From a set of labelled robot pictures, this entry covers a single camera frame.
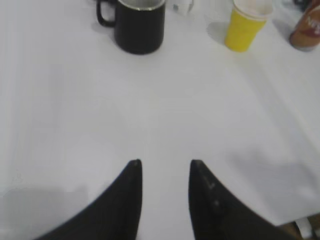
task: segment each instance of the cup rim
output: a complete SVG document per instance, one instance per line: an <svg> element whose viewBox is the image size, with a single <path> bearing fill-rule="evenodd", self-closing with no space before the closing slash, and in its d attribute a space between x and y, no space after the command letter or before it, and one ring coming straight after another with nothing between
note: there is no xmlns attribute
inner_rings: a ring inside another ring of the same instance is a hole
<svg viewBox="0 0 320 240"><path fill-rule="evenodd" d="M269 12L267 13L257 13L257 14L253 14L253 13L249 13L247 12L243 7L240 6L239 4L239 0L233 0L233 6L234 8L237 10L237 12L239 12L240 14L242 14L245 18L249 18L251 20L256 20L256 21L265 21L267 20L270 15L273 13L273 6L272 6L272 1L268 0L269 2Z"/></svg>
<svg viewBox="0 0 320 240"><path fill-rule="evenodd" d="M132 6L130 4L125 3L124 0L118 0L118 2L121 3L123 6L126 6L127 8L130 8L136 11L153 11L162 7L166 3L166 0L161 0L157 5L153 7L136 7L136 6Z"/></svg>

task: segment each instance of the white tablecloth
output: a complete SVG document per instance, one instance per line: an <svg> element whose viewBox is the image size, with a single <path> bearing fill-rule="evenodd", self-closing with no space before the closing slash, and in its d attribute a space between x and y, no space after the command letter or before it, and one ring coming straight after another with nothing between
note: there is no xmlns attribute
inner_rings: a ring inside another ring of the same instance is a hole
<svg viewBox="0 0 320 240"><path fill-rule="evenodd" d="M320 49L290 46L300 16L276 2L250 50L232 52L231 8L167 11L162 47L137 56L91 0L0 0L0 238L63 223L136 158L140 240L194 239L192 159L274 224L319 212Z"/></svg>

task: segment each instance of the can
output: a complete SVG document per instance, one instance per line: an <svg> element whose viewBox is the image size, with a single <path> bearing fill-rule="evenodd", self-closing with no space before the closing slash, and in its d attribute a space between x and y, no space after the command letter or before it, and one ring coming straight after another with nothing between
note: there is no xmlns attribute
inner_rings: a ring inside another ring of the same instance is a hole
<svg viewBox="0 0 320 240"><path fill-rule="evenodd" d="M295 26L289 41L298 50L309 52L320 43L320 0L313 0Z"/></svg>

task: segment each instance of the mug handle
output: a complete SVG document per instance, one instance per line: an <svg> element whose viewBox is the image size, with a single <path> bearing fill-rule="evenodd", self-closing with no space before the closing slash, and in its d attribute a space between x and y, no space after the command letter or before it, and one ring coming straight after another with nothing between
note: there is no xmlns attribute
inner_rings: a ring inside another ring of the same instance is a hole
<svg viewBox="0 0 320 240"><path fill-rule="evenodd" d="M116 21L109 21L109 20L105 20L101 14L101 2L110 2L110 3L114 3L114 0L96 0L96 18L98 19L98 22L101 26L104 27L114 27L116 25Z"/></svg>

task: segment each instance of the paper cup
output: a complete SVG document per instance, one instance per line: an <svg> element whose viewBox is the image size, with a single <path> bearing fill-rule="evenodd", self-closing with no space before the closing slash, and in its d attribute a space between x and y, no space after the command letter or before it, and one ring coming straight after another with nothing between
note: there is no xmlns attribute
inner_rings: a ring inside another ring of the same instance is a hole
<svg viewBox="0 0 320 240"><path fill-rule="evenodd" d="M225 45L245 52L273 11L272 0L234 0Z"/></svg>

